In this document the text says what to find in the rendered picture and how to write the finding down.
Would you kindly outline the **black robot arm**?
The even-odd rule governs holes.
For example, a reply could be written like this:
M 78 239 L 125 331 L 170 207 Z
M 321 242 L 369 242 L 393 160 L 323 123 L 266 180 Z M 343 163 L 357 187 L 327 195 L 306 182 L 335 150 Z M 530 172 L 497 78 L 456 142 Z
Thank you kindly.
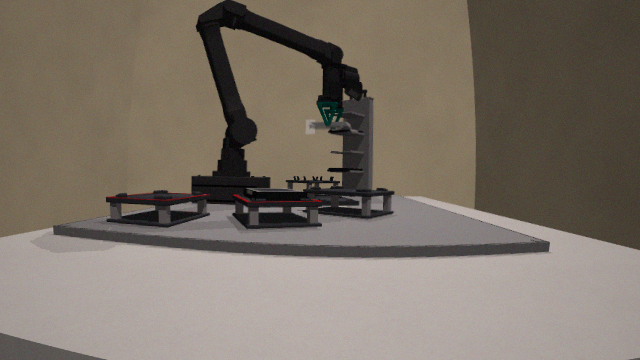
M 220 27 L 256 34 L 317 60 L 323 69 L 323 82 L 337 81 L 329 82 L 329 95 L 339 95 L 343 100 L 344 88 L 344 93 L 357 101 L 363 96 L 358 70 L 342 64 L 343 51 L 339 46 L 305 35 L 246 8 L 246 5 L 236 1 L 225 0 L 199 15 L 196 25 L 203 40 L 225 121 L 231 118 L 227 121 L 221 160 L 218 160 L 217 171 L 212 171 L 212 176 L 250 177 L 247 161 L 244 160 L 245 149 L 240 148 L 257 140 L 257 126 L 247 118 Z

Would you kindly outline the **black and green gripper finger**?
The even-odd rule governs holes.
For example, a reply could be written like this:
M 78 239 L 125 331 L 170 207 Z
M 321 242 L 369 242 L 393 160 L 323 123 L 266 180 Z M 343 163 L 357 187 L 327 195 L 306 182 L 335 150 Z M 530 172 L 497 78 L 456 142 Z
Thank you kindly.
M 334 114 L 336 112 L 336 109 L 338 107 L 338 102 L 317 102 L 317 106 L 318 106 L 318 109 L 319 109 L 319 111 L 321 113 L 321 116 L 323 118 L 323 121 L 324 121 L 325 125 L 326 126 L 330 126 L 330 124 L 332 122 L 332 119 L 334 117 Z M 327 121 L 327 119 L 325 117 L 325 114 L 324 114 L 324 111 L 323 111 L 322 108 L 328 108 L 328 107 L 333 107 L 333 108 L 332 108 L 329 120 Z
M 329 117 L 330 117 L 330 116 L 329 116 L 329 114 L 331 114 L 331 111 L 332 111 L 332 109 L 324 109 L 324 112 L 325 112 L 325 115 L 326 115 L 327 120 L 329 120 Z M 344 109 L 337 109 L 337 110 L 336 110 L 336 112 L 335 112 L 335 113 L 338 113 L 338 115 L 337 115 L 337 118 L 336 118 L 335 122 L 338 122 L 338 121 L 339 121 L 339 119 L 340 119 L 340 117 L 341 117 L 341 115 L 342 115 L 343 111 L 344 111 Z

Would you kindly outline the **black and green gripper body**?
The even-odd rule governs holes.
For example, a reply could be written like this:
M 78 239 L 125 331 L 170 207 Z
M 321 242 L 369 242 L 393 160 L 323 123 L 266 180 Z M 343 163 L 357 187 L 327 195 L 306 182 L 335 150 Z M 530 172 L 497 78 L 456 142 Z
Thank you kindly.
M 329 95 L 329 82 L 334 82 L 334 81 L 323 82 L 322 95 L 318 95 L 317 102 L 338 102 L 339 105 L 338 105 L 337 109 L 344 109 L 343 108 L 343 101 L 341 100 L 341 98 L 338 95 Z

